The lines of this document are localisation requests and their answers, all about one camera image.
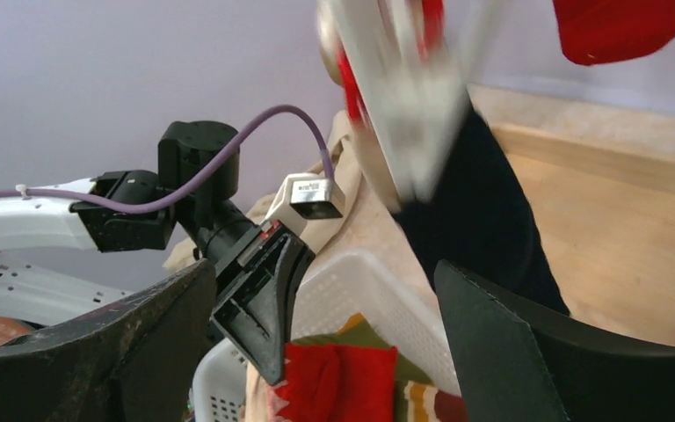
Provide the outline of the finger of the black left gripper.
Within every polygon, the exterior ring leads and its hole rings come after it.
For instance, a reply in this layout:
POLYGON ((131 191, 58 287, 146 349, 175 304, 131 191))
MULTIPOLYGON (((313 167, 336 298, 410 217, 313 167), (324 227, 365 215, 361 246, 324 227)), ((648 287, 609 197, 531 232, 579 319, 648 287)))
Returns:
POLYGON ((260 267, 224 302, 211 320, 270 385, 285 377, 285 345, 291 338, 295 295, 315 253, 293 232, 282 230, 276 266, 260 267))

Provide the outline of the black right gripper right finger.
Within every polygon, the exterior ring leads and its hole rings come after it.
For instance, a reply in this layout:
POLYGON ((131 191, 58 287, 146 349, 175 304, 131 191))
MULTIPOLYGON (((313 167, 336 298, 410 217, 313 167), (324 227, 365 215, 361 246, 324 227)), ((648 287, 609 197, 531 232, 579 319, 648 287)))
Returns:
POLYGON ((675 346, 584 324, 438 264, 435 287, 472 421, 675 421, 675 346))

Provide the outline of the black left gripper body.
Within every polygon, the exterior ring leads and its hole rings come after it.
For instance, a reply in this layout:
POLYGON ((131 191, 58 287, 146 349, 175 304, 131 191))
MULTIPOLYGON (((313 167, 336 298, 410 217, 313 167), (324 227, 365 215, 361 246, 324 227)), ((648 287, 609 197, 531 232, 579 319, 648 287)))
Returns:
POLYGON ((265 221, 230 222, 218 229, 200 229, 198 255, 214 264, 218 283, 216 302, 224 302, 232 290, 260 268, 271 271, 279 260, 282 224, 265 221))

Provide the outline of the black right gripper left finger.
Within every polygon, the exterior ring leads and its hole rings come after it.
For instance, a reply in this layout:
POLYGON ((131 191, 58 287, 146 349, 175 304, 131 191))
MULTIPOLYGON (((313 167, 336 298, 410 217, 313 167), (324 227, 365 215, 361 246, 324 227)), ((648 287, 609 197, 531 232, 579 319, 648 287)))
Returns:
POLYGON ((216 295, 201 260, 0 346, 0 421, 180 421, 216 295))

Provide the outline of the beige sock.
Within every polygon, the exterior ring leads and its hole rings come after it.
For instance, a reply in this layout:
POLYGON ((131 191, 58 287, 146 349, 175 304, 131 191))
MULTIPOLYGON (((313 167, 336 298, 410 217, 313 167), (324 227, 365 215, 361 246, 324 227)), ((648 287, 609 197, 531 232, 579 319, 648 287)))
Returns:
POLYGON ((246 421, 391 421, 398 351, 348 345, 286 347, 285 378, 247 393, 246 421))

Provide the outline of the white perforated plastic basket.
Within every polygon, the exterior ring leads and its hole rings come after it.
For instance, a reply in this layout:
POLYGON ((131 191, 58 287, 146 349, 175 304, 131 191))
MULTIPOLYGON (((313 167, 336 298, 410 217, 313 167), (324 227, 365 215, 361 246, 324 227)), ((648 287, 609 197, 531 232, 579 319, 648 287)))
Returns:
MULTIPOLYGON (((342 253, 309 272, 296 296, 292 334, 300 338, 334 332, 356 313, 439 389, 460 392, 437 302, 425 302, 369 251, 342 253)), ((195 420, 239 419, 246 364, 226 339, 204 356, 190 395, 195 420)))

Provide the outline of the white plastic clip hanger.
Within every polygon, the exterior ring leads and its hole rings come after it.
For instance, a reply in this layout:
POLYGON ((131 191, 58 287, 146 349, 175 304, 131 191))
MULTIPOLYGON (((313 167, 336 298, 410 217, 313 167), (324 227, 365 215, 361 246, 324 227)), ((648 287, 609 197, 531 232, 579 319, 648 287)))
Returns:
POLYGON ((344 89, 359 164, 388 209, 432 199, 500 6, 471 2, 449 45, 440 1, 317 4, 325 67, 344 89))

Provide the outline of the wooden hanger rack frame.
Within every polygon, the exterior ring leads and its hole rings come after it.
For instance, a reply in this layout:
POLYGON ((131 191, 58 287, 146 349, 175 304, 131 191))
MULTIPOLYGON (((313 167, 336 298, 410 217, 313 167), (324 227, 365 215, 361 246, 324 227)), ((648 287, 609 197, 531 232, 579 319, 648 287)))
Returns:
POLYGON ((675 346, 675 116, 476 86, 575 318, 675 346))

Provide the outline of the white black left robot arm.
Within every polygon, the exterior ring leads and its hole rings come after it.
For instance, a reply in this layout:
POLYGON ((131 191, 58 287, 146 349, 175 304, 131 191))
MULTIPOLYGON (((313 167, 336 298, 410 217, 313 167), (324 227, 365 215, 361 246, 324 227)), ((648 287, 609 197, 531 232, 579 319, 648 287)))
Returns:
POLYGON ((177 121, 158 144, 158 170, 107 172, 67 187, 0 197, 0 251, 20 245, 101 252, 160 250, 176 225, 219 282, 211 324, 270 383, 283 380, 295 293, 314 252, 301 239, 333 182, 286 176, 261 222, 233 203, 245 134, 216 121, 177 121))

